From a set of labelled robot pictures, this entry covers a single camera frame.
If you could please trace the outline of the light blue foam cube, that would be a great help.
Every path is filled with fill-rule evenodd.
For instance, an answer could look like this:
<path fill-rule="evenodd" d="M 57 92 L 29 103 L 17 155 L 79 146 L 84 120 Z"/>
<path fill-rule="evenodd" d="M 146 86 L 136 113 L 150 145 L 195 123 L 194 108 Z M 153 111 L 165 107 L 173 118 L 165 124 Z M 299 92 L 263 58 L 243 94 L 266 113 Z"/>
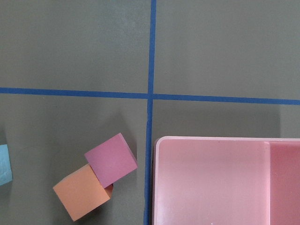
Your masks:
<path fill-rule="evenodd" d="M 0 146 L 0 185 L 9 183 L 12 179 L 8 145 L 3 144 Z"/>

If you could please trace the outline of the crossing blue tape strip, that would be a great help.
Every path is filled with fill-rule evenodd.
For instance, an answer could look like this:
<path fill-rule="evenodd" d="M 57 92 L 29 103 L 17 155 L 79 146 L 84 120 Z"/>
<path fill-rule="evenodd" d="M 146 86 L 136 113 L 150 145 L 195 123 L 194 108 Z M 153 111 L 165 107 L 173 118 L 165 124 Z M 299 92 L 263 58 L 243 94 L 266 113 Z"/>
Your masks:
<path fill-rule="evenodd" d="M 52 90 L 1 87 L 1 94 L 24 94 L 45 96 L 71 96 L 71 97 L 94 97 L 94 98 L 128 98 L 128 99 L 155 99 L 155 100 L 178 100 L 200 102 L 228 102 L 247 104 L 271 104 L 271 105 L 299 105 L 298 99 L 277 98 L 252 98 L 252 97 L 223 97 L 223 96 L 199 96 L 199 95 L 176 95 L 176 94 L 149 94 L 132 92 L 107 92 L 87 90 Z"/>

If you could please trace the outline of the purple foam cube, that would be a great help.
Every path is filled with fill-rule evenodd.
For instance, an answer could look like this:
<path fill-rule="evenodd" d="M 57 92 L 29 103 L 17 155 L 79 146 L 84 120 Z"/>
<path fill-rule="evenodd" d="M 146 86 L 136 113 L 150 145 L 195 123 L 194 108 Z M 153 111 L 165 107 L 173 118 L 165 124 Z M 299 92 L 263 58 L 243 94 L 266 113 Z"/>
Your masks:
<path fill-rule="evenodd" d="M 104 188 L 138 168 L 137 160 L 121 133 L 84 156 Z"/>

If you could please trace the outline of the orange foam cube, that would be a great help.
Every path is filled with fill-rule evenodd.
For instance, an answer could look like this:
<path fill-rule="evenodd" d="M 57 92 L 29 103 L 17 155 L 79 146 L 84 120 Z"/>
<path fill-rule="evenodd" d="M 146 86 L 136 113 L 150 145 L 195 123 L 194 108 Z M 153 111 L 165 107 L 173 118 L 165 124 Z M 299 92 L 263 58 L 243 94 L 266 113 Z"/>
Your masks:
<path fill-rule="evenodd" d="M 111 199 L 113 184 L 103 187 L 89 164 L 63 178 L 53 187 L 73 221 Z"/>

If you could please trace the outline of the pink plastic tray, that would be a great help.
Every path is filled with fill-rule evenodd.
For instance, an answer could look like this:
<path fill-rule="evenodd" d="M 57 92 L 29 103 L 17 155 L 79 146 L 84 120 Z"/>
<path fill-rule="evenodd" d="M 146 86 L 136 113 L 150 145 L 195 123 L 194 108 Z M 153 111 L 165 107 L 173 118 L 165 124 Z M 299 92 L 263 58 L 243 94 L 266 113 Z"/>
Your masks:
<path fill-rule="evenodd" d="M 152 222 L 299 224 L 299 139 L 159 138 L 154 146 Z"/>

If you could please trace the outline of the long blue tape strip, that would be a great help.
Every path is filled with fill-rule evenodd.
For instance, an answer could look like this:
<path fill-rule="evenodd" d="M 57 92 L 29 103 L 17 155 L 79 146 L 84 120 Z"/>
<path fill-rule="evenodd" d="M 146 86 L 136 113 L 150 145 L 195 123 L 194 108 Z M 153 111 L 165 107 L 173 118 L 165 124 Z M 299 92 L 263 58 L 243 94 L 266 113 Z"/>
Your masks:
<path fill-rule="evenodd" d="M 150 39 L 149 39 L 149 63 L 148 63 L 148 91 L 147 91 L 147 122 L 146 122 L 146 145 L 145 145 L 145 173 L 144 173 L 144 214 L 143 224 L 149 225 L 152 207 L 152 118 L 154 99 L 154 69 L 155 69 L 155 40 L 156 40 L 156 11 L 157 2 L 150 4 Z"/>

